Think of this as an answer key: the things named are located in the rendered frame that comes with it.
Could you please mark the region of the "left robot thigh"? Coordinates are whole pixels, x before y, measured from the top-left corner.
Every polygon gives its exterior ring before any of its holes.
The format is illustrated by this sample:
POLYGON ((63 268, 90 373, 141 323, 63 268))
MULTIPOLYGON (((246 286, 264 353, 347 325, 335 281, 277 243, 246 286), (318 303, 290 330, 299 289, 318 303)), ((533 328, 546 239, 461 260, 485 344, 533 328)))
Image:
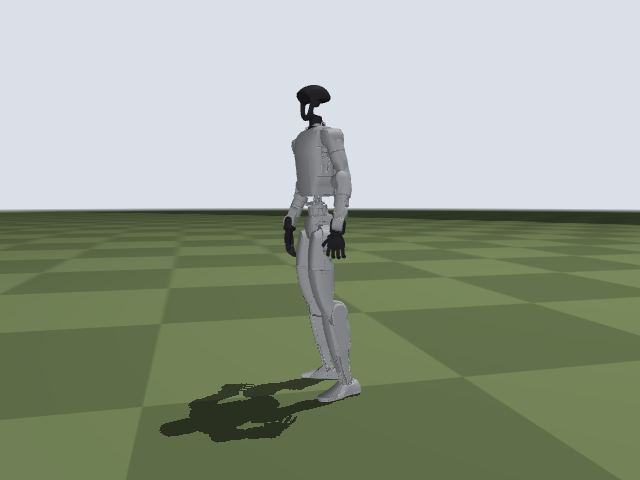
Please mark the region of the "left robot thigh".
MULTIPOLYGON (((308 249, 308 276, 314 299, 320 311, 326 313, 328 321, 331 323, 334 305, 344 303, 333 300, 335 284, 334 264, 331 262, 332 258, 323 254, 323 252, 327 252, 328 243, 324 248, 321 245, 329 234, 331 233, 328 225, 318 225, 318 230, 311 233, 308 249)), ((330 252, 331 251, 330 249, 330 252)))

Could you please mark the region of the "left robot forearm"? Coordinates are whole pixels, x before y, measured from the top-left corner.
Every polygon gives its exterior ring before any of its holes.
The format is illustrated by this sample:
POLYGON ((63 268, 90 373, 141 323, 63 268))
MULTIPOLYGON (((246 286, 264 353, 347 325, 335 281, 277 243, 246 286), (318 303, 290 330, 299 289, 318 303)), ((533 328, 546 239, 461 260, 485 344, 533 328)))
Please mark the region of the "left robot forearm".
POLYGON ((332 230, 341 231, 343 229, 344 220, 348 217, 349 198, 351 197, 351 180, 350 176, 345 171, 340 171, 337 174, 338 188, 334 190, 334 209, 332 230))

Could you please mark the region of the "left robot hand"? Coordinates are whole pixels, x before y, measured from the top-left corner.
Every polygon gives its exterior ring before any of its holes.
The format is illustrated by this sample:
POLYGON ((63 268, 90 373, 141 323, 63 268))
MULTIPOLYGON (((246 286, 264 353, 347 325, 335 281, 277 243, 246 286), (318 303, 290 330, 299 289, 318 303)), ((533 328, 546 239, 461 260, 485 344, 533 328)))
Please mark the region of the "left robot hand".
MULTIPOLYGON (((332 220, 333 220, 333 218, 332 218, 332 220)), ((345 241, 344 241, 342 235, 345 233, 346 222, 344 220, 343 229, 342 229, 342 232, 341 232, 341 231, 332 230, 332 228, 331 228, 332 220, 330 222, 330 233, 331 234, 329 234, 327 236, 327 239, 321 245, 324 248, 324 246, 328 243, 327 244, 328 248, 327 248, 326 256, 330 256, 330 249, 331 249, 332 250, 331 251, 332 259, 335 258, 335 250, 336 250, 337 259, 340 259, 341 256, 342 256, 342 258, 345 259, 346 258, 345 251, 344 251, 345 241), (340 250, 341 250, 341 256, 340 256, 340 250)))

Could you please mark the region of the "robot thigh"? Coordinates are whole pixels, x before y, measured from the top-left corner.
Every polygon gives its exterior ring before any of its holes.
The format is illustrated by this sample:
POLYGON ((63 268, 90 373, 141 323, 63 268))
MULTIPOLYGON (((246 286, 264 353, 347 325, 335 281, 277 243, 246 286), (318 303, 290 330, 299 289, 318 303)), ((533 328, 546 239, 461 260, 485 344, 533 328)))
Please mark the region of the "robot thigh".
POLYGON ((314 299, 309 276, 308 276, 308 249, 309 249, 309 241, 310 239, 307 237, 305 229, 300 231, 297 249, 296 249, 296 270, 297 277, 299 281, 299 285, 302 291, 302 294, 312 310, 312 312, 318 316, 322 316, 321 311, 314 299))
MULTIPOLYGON (((331 233, 328 225, 318 225, 318 230, 311 233, 308 249, 308 276, 314 299, 320 311, 326 313, 328 321, 331 323, 334 305, 344 303, 333 300, 335 284, 334 264, 331 262, 332 258, 323 254, 323 252, 327 252, 328 243, 324 248, 321 245, 329 234, 331 233)), ((331 251, 330 249, 330 252, 331 251)))

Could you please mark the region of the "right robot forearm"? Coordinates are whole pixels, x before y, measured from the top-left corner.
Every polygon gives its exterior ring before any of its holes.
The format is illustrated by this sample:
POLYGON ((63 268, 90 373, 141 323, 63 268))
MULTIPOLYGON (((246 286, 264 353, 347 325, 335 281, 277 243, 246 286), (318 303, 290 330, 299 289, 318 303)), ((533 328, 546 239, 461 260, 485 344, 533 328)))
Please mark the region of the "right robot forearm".
POLYGON ((301 216, 305 202, 308 201, 308 197, 301 197, 297 188, 295 188, 295 194, 293 197, 294 199, 291 203, 288 214, 283 219, 283 224, 286 217, 291 217, 292 226, 295 227, 297 225, 297 220, 301 216))

